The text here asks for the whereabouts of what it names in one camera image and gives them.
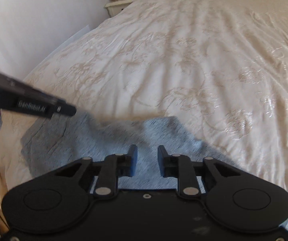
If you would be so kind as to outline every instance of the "gray blanket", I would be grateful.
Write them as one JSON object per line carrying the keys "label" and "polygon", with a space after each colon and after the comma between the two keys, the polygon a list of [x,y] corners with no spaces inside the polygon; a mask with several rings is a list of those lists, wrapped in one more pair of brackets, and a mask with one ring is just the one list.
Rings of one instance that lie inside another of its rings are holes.
{"label": "gray blanket", "polygon": [[21,143],[23,158],[33,177],[85,156],[100,161],[110,154],[127,153],[129,146],[136,144],[135,176],[119,179],[120,188],[176,188],[176,179],[160,176],[159,145],[164,145],[169,154],[185,154],[192,161],[211,156],[236,166],[226,156],[196,139],[176,117],[100,124],[92,115],[82,111],[73,117],[54,115],[51,120],[38,119],[22,137]]}

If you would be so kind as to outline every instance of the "white nightstand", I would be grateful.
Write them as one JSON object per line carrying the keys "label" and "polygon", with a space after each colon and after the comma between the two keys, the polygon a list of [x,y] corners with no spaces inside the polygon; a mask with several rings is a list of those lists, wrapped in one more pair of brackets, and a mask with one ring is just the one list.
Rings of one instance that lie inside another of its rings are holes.
{"label": "white nightstand", "polygon": [[104,8],[106,8],[110,17],[114,17],[135,1],[137,0],[118,0],[116,2],[106,4]]}

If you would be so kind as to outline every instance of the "white wall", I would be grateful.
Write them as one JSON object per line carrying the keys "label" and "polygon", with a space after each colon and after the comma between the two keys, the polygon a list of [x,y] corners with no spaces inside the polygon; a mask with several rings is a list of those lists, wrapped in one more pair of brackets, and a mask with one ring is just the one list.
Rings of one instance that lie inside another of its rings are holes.
{"label": "white wall", "polygon": [[54,49],[107,17],[108,0],[0,0],[0,69],[24,78]]}

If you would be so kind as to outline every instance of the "bed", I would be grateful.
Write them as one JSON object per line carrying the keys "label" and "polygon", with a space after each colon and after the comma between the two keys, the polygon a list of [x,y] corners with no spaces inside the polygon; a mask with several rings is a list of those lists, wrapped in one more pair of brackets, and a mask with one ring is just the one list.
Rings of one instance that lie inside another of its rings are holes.
{"label": "bed", "polygon": [[[288,191],[288,0],[140,0],[26,78],[97,119],[177,116],[246,171]],[[32,178],[2,112],[0,202]]]}

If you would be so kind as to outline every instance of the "metal pin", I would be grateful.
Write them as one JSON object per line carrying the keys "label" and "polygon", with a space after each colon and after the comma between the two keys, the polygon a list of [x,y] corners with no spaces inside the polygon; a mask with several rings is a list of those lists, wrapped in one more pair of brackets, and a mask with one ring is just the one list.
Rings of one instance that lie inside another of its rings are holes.
{"label": "metal pin", "polygon": [[144,194],[143,195],[143,198],[145,198],[145,199],[150,199],[152,196],[150,195],[150,194]]}
{"label": "metal pin", "polygon": [[111,193],[111,190],[106,187],[98,188],[95,190],[95,193],[100,196],[107,196]]}
{"label": "metal pin", "polygon": [[183,193],[188,196],[195,196],[199,193],[199,190],[197,188],[188,187],[184,188]]}

